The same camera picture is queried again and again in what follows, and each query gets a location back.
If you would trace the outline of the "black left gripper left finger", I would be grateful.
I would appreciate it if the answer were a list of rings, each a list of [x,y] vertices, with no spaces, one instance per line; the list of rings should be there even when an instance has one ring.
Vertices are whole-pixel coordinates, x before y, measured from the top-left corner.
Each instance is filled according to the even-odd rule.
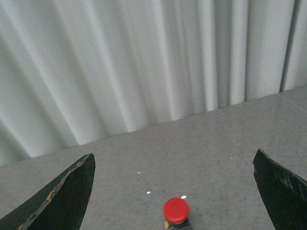
[[[92,153],[82,156],[31,198],[0,220],[2,230],[78,230],[91,196]]]

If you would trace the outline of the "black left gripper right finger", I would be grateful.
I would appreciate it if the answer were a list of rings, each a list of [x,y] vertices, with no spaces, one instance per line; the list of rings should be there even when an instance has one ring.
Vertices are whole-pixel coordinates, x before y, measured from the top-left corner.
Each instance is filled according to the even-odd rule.
[[[259,149],[253,160],[254,178],[276,230],[307,228],[307,181]]]

